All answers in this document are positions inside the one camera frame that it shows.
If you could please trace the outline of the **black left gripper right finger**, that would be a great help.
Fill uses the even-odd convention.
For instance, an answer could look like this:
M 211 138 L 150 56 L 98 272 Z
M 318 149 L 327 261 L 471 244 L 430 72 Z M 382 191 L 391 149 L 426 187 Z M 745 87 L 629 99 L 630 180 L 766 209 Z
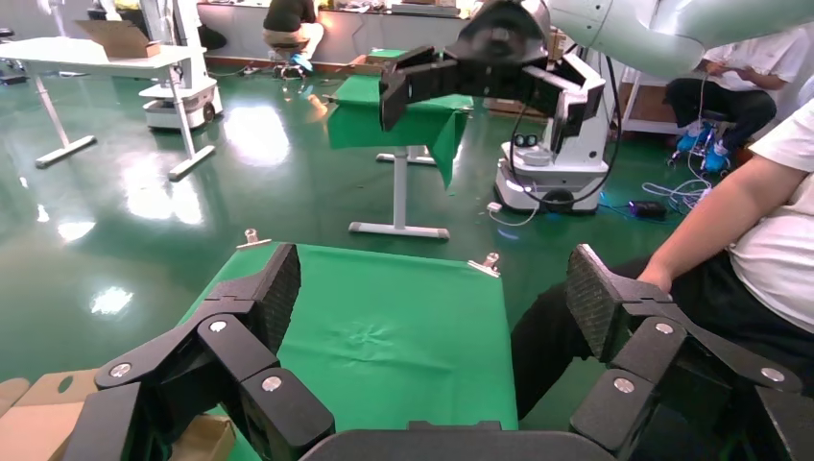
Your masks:
M 568 259 L 565 298 L 606 371 L 570 420 L 626 460 L 661 406 L 711 431 L 733 459 L 809 460 L 813 401 L 788 368 L 692 322 L 656 286 L 614 274 L 587 244 Z

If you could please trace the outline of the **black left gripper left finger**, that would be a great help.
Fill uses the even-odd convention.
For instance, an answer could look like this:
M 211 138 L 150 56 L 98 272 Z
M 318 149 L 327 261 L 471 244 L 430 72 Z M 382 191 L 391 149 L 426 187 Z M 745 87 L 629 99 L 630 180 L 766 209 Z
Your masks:
M 218 283 L 184 323 L 112 359 L 67 441 L 67 460 L 166 460 L 221 407 L 264 460 L 297 460 L 335 431 L 332 413 L 278 352 L 301 286 L 297 247 Z

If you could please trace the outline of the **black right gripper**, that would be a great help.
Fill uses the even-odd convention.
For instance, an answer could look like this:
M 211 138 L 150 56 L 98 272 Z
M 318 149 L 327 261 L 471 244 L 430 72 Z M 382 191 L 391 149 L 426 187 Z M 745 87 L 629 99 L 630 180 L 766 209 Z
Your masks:
M 596 116 L 606 80 L 575 54 L 548 67 L 550 14 L 543 1 L 486 1 L 442 51 L 421 46 L 389 61 L 379 80 L 379 123 L 390 131 L 407 107 L 448 95 L 518 97 L 552 121 L 550 149 Z

